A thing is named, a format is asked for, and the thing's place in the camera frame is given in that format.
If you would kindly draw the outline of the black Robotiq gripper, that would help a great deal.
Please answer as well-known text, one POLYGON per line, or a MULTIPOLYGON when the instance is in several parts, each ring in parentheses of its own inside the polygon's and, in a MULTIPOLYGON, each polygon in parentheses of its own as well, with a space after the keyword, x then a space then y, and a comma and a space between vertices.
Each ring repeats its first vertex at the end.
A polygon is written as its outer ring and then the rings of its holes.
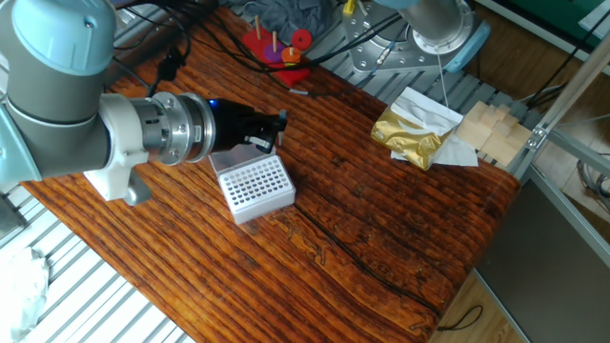
POLYGON ((263 153, 271 153, 275 148, 275 140, 287 127, 287 112, 264 115, 258 136, 250 136, 256 132, 255 122, 260 116, 254 108, 222 98, 210 99, 208 104, 214 121, 213 152, 229 151, 237 145, 251 144, 263 153))

